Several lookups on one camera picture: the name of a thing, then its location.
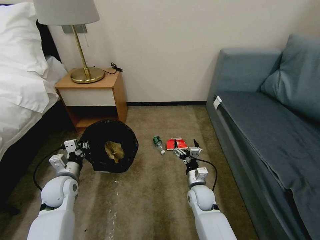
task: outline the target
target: tag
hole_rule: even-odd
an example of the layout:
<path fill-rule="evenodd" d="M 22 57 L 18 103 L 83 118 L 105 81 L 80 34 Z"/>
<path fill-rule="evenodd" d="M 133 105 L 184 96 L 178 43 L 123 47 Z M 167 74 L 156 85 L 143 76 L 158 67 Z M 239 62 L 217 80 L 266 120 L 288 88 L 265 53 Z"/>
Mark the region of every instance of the tag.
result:
<path fill-rule="evenodd" d="M 214 100 L 214 102 L 213 102 L 213 106 L 216 110 L 217 110 L 220 103 L 222 103 L 222 100 L 219 96 L 217 96 L 216 100 Z"/>

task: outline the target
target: black cable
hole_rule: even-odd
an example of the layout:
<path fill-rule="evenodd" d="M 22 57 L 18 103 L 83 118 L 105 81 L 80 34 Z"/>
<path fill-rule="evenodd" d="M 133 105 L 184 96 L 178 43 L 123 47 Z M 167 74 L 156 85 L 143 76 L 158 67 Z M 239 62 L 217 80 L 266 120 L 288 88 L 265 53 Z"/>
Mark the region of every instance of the black cable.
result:
<path fill-rule="evenodd" d="M 213 188 L 212 188 L 212 191 L 213 191 L 214 188 L 216 187 L 216 183 L 217 183 L 217 179 L 218 179 L 218 170 L 217 170 L 216 166 L 213 165 L 211 162 L 208 162 L 208 161 L 206 161 L 206 160 L 202 160 L 202 159 L 195 158 L 195 157 L 192 157 L 192 156 L 189 156 L 189 157 L 191 157 L 191 158 L 193 158 L 193 159 L 195 159 L 195 160 L 197 160 L 197 161 L 200 161 L 200 162 L 208 163 L 208 164 L 210 164 L 210 165 L 214 168 L 214 170 L 215 170 L 215 172 L 216 172 L 216 176 L 215 176 L 214 184 L 213 184 Z"/>
<path fill-rule="evenodd" d="M 41 159 L 41 161 L 37 164 L 36 168 L 35 168 L 34 171 L 33 171 L 33 183 L 34 183 L 34 185 L 36 185 L 36 187 L 37 187 L 40 191 L 42 191 L 42 188 L 39 186 L 39 184 L 38 184 L 37 181 L 36 181 L 36 173 L 37 173 L 37 170 L 38 170 L 38 168 L 40 167 L 41 163 L 42 163 L 47 157 L 49 157 L 50 155 L 52 155 L 54 152 L 58 151 L 59 149 L 61 149 L 61 146 L 58 147 L 56 150 L 52 151 L 51 153 L 49 153 L 49 154 L 48 154 L 47 156 L 45 156 L 43 159 Z"/>
<path fill-rule="evenodd" d="M 115 64 L 115 63 L 111 63 L 111 67 L 113 68 L 113 69 L 115 69 L 115 72 L 114 73 L 111 73 L 111 72 L 108 72 L 108 71 L 105 71 L 106 73 L 109 73 L 109 74 L 115 74 L 117 71 L 118 72 L 123 72 L 123 69 L 121 69 L 121 68 L 119 68 L 119 67 L 117 67 L 117 65 Z"/>

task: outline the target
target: robotic hand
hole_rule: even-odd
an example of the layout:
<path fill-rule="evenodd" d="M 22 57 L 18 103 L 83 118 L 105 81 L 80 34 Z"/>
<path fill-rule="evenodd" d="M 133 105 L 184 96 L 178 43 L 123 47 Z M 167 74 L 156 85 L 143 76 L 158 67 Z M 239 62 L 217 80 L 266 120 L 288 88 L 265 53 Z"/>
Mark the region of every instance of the robotic hand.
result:
<path fill-rule="evenodd" d="M 174 152 L 187 167 L 187 182 L 190 187 L 187 198 L 195 217 L 199 239 L 236 240 L 227 218 L 218 208 L 213 190 L 205 186 L 208 170 L 205 167 L 199 167 L 197 158 L 202 148 L 196 140 L 194 145 L 195 147 L 189 147 L 189 150 L 183 151 L 178 149 L 175 141 Z"/>
<path fill-rule="evenodd" d="M 67 159 L 63 154 L 53 155 L 49 162 L 56 170 L 56 177 L 47 182 L 41 191 L 41 207 L 38 217 L 31 224 L 27 240 L 73 240 L 75 216 L 73 205 L 78 194 L 78 181 L 82 149 L 77 140 L 64 142 Z"/>

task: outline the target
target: white wall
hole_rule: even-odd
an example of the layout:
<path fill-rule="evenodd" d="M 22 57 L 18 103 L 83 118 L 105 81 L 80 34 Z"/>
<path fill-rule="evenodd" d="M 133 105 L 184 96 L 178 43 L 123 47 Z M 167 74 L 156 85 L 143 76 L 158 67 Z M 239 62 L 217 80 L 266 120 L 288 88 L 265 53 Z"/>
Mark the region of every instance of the white wall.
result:
<path fill-rule="evenodd" d="M 88 65 L 124 69 L 128 101 L 203 101 L 219 50 L 283 48 L 320 34 L 319 0 L 95 0 L 100 21 L 79 38 Z M 81 67 L 72 34 L 50 26 L 63 63 Z"/>

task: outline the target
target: lamp shade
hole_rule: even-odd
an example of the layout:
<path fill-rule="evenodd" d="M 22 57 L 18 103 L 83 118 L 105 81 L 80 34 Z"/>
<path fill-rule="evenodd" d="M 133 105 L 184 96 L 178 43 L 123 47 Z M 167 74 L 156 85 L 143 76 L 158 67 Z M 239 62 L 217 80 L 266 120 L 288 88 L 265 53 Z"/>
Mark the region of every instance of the lamp shade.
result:
<path fill-rule="evenodd" d="M 39 23 L 76 25 L 100 19 L 93 0 L 33 0 Z"/>

